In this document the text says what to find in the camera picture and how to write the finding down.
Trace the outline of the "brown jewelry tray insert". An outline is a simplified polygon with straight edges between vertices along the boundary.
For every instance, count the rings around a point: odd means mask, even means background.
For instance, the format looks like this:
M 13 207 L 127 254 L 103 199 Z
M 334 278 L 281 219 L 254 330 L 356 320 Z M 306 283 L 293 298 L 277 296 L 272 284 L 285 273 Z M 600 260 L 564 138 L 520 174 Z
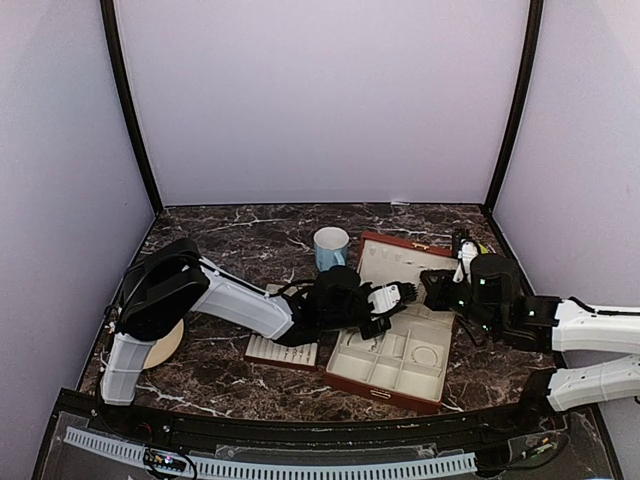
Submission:
M 244 359 L 293 370 L 317 369 L 319 327 L 304 316 L 310 280 L 270 285 L 251 300 L 243 326 L 252 331 Z

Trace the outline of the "brown jewelry box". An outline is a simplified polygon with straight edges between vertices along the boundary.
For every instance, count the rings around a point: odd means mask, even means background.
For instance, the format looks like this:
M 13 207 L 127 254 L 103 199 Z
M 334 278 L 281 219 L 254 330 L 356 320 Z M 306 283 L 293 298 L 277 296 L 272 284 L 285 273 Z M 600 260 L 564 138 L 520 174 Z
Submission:
M 363 233 L 357 267 L 361 279 L 375 286 L 410 282 L 418 288 L 418 297 L 392 316 L 391 328 L 375 339 L 362 339 L 356 329 L 341 331 L 324 372 L 325 383 L 398 408 L 436 413 L 442 404 L 455 315 L 424 305 L 420 274 L 456 267 L 449 249 Z

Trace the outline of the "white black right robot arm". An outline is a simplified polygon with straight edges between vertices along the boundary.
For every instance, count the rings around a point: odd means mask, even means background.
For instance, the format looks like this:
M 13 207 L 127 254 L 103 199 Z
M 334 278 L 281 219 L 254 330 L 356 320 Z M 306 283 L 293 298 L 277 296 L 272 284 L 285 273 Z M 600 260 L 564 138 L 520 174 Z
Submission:
M 582 368 L 533 372 L 510 424 L 534 432 L 549 411 L 639 396 L 639 311 L 589 305 L 576 297 L 524 295 L 517 263 L 498 254 L 424 270 L 425 304 L 479 326 L 494 342 L 527 352 L 602 351 L 619 359 Z

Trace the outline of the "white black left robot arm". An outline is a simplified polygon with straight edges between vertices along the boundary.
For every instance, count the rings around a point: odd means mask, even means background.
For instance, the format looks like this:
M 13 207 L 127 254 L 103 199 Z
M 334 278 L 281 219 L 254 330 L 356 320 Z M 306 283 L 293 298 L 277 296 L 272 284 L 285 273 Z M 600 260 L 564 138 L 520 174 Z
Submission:
M 145 257 L 125 273 L 113 310 L 114 340 L 99 384 L 103 421 L 120 436 L 141 427 L 130 406 L 152 347 L 191 312 L 218 317 L 276 344 L 298 347 L 325 332 L 356 328 L 362 338 L 386 332 L 401 307 L 396 283 L 362 282 L 347 266 L 333 266 L 296 293 L 260 289 L 201 256 L 196 243 L 181 239 Z

